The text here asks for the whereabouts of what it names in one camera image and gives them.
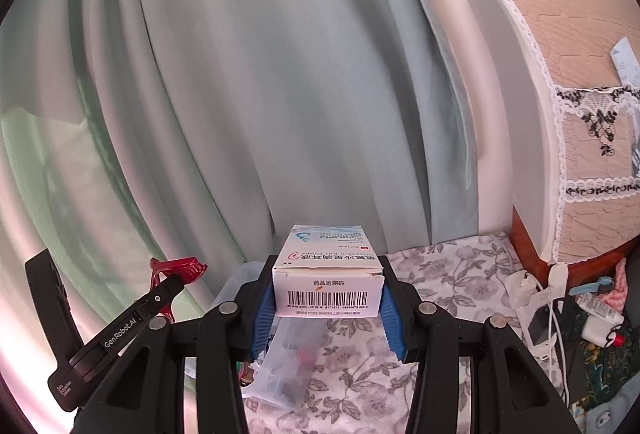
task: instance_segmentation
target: red plastic clamp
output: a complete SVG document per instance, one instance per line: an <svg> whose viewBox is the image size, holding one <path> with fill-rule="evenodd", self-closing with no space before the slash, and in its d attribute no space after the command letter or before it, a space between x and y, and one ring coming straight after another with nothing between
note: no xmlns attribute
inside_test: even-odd
<svg viewBox="0 0 640 434"><path fill-rule="evenodd" d="M159 261L155 257L149 261L151 267L151 289L160 284L160 274L165 277L177 273L185 284L191 284L197 281L207 270L207 265L203 265L195 257L185 257L183 259L175 259L173 261ZM175 322L174 313L171 310L171 303L167 304L160 310L169 322Z"/></svg>

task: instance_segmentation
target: blue gripper pad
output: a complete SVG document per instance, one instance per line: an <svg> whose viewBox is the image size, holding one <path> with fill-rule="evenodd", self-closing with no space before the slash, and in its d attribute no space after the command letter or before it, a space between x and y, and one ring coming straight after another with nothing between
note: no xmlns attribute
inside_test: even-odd
<svg viewBox="0 0 640 434"><path fill-rule="evenodd" d="M256 359L258 354L267 348L267 340L271 332L273 318L276 315L276 297L273 292L273 284L270 284L262 296L258 310L254 318L254 334L251 339L250 354Z"/></svg>
<svg viewBox="0 0 640 434"><path fill-rule="evenodd" d="M404 360L406 356L406 346L404 345L404 337L402 335L402 321L396 302L391 296L388 285L382 288L382 299L380 300L380 318L385 329L386 343L392 350L398 360Z"/></svg>

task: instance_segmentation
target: pink fabric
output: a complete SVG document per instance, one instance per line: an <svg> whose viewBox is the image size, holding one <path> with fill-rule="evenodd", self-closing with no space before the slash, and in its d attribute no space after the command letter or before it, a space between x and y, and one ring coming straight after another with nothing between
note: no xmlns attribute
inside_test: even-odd
<svg viewBox="0 0 640 434"><path fill-rule="evenodd" d="M599 299L604 300L604 302L609 304L609 306L619 313L622 313L622 310L625 307L626 295L629 291L628 286L626 285L625 266L626 259L623 259L616 265L616 284L613 291L598 295Z"/></svg>

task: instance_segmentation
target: floral bedsheet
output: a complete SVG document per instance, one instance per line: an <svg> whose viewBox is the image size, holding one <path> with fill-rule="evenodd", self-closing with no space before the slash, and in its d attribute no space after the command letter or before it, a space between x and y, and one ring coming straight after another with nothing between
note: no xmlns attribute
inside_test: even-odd
<svg viewBox="0 0 640 434"><path fill-rule="evenodd" d="M396 275L456 317L484 322L493 313L520 325L505 278L522 269L505 233L466 237L388 256ZM302 407L285 412L244 401L251 434L404 434L417 364L403 365L386 345L380 318L327 322L321 353ZM557 385L560 376L552 375ZM470 429L470 368L460 358L458 434Z"/></svg>

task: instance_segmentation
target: barcode label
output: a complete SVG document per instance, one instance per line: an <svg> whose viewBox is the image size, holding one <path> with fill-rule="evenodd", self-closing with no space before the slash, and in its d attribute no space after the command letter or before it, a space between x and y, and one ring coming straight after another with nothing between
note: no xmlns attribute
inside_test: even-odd
<svg viewBox="0 0 640 434"><path fill-rule="evenodd" d="M366 291L289 291L290 306L366 306Z"/></svg>

